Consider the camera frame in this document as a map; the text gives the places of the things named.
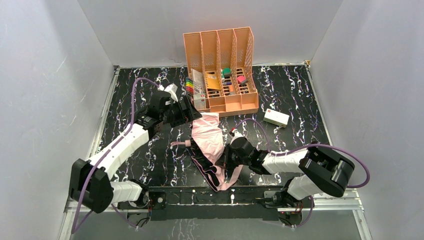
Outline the black pink folding umbrella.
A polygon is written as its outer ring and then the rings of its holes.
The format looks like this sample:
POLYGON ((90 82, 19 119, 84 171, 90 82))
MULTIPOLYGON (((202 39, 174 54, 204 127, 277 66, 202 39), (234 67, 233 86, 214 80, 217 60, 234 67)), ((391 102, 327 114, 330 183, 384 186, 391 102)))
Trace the black pink folding umbrella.
POLYGON ((215 112, 202 112, 201 118, 192 122, 191 138, 185 141, 174 141, 170 146, 183 145, 192 151, 191 159, 203 178, 215 191, 226 191, 237 179, 243 168, 239 165, 232 172, 229 181, 225 179, 225 168, 218 165, 224 156, 225 144, 222 130, 219 128, 220 115, 215 112))

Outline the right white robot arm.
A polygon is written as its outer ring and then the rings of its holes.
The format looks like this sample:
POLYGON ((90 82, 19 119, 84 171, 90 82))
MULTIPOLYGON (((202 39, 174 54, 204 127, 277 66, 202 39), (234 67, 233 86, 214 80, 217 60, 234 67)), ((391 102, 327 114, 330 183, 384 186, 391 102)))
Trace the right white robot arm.
POLYGON ((225 167, 247 166, 259 175, 280 172, 298 173, 289 180, 283 193, 296 200, 325 193, 342 197, 355 170, 352 161, 330 145, 313 143, 288 152, 258 150, 244 137, 225 147, 225 167))

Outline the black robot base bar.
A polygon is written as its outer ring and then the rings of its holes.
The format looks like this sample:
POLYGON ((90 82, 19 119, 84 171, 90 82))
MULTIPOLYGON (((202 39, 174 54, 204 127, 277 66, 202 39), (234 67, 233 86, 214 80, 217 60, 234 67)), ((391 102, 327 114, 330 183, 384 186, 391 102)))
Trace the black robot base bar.
POLYGON ((215 192, 209 187, 151 187, 152 219, 262 219, 277 221, 278 210, 258 203, 275 186, 236 186, 215 192))

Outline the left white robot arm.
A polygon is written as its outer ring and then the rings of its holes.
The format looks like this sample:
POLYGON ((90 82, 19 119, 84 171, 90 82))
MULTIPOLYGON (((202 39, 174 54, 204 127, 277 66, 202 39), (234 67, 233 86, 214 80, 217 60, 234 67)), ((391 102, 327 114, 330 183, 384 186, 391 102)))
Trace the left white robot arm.
POLYGON ((138 110, 133 121, 116 139, 88 160, 78 159, 71 167, 68 195, 95 213, 108 206, 132 202, 137 207, 147 206, 148 187, 139 180, 114 182, 118 168, 141 146, 147 144, 162 128, 174 128, 200 119, 188 96, 178 101, 170 90, 160 90, 150 103, 138 110))

